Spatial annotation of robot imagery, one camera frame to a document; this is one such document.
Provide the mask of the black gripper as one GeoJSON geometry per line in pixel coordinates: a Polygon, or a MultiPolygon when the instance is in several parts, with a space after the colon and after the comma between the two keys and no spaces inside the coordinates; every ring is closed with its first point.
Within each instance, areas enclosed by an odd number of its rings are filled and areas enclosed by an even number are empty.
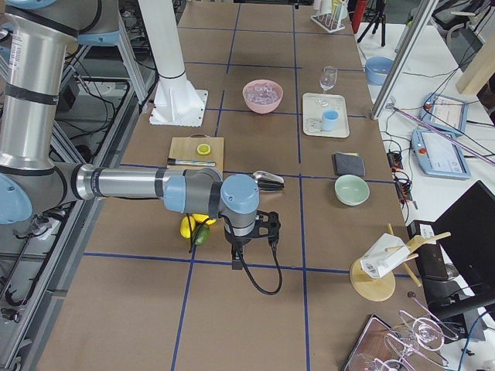
{"type": "Polygon", "coordinates": [[[235,237],[227,231],[224,232],[226,240],[231,245],[231,267],[233,270],[242,270],[244,259],[244,246],[251,242],[251,238],[235,237]]]}

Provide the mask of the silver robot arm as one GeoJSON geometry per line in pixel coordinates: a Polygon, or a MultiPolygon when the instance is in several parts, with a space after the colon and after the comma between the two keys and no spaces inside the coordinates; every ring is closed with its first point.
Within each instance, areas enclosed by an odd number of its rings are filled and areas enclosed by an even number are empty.
{"type": "Polygon", "coordinates": [[[12,23],[1,126],[1,222],[27,220],[76,199],[161,199],[179,213],[225,220],[232,266],[245,267],[243,246],[260,225],[259,191],[247,175],[223,178],[213,168],[97,168],[54,163],[50,141],[67,47],[110,46],[121,38],[116,1],[8,1],[12,23]]]}

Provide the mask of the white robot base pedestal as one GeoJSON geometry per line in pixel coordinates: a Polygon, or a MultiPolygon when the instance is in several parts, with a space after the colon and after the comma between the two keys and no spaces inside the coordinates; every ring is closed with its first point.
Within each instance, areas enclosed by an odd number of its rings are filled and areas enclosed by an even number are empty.
{"type": "Polygon", "coordinates": [[[150,123],[198,128],[208,92],[195,89],[186,75],[172,2],[141,0],[138,4],[159,75],[150,123]]]}

